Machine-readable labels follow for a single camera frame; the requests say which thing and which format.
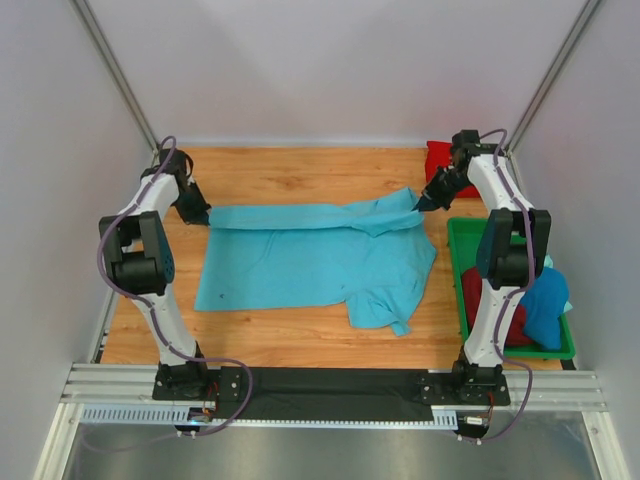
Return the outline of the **light blue t-shirt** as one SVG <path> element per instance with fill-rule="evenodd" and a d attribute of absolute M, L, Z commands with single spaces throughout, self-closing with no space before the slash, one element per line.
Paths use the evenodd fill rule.
<path fill-rule="evenodd" d="M 437 256 L 416 202 L 404 188 L 347 205 L 216 207 L 194 308 L 343 303 L 352 327 L 406 335 Z"/>

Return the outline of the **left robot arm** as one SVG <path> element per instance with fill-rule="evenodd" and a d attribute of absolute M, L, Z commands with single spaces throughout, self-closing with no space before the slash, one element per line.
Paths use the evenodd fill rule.
<path fill-rule="evenodd" d="M 207 226 L 211 206 L 192 177 L 193 160 L 163 148 L 146 169 L 131 202 L 99 221 L 98 267 L 115 292 L 143 314 L 159 351 L 152 398 L 199 401 L 212 381 L 195 338 L 187 331 L 174 295 L 174 257 L 163 220 L 175 209 L 187 225 Z"/>

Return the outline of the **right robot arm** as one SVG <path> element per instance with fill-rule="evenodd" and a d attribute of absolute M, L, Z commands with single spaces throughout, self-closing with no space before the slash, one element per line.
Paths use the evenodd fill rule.
<path fill-rule="evenodd" d="M 426 404 L 509 403 L 503 349 L 511 317 L 543 269 L 551 216 L 526 200 L 500 150 L 490 153 L 481 143 L 454 147 L 451 163 L 437 170 L 416 205 L 421 212 L 447 209 L 472 185 L 489 213 L 476 254 L 482 290 L 474 326 L 449 372 L 420 379 Z"/>

